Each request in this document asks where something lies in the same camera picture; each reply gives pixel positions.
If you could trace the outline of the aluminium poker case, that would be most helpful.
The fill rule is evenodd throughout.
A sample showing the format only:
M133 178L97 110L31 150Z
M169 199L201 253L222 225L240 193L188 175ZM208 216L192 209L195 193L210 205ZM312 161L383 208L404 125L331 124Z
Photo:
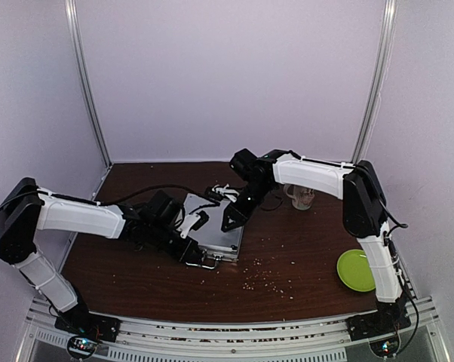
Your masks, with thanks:
M185 262L186 265L213 270L220 262L238 261L244 229L221 230L223 211L228 205L229 200L222 200L219 206L199 210L204 211L209 220L199 230L191 230L189 237L198 242L202 256L198 261Z

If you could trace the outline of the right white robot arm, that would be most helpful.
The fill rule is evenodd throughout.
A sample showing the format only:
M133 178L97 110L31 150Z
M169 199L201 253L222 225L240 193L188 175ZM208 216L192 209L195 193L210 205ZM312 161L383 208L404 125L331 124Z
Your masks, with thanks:
M264 197L279 185L301 186L342 201L342 223L361 245L372 272L376 310L347 320L352 339L390 333L408 327L406 304L410 294L400 274L399 259L391 239L394 217L373 165L307 159L293 151L272 150L258 157L248 149L236 152L229 162L245 181L235 201L223 212L223 232L245 225Z

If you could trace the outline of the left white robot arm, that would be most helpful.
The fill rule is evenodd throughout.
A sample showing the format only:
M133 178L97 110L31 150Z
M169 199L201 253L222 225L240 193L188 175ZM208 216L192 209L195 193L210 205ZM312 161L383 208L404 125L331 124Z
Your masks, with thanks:
M73 234L152 244L183 264L200 262L204 251L189 232L201 216L163 191L130 205L61 195L22 178L0 204L0 260L13 266L78 335L96 329L77 287L63 277L49 241Z

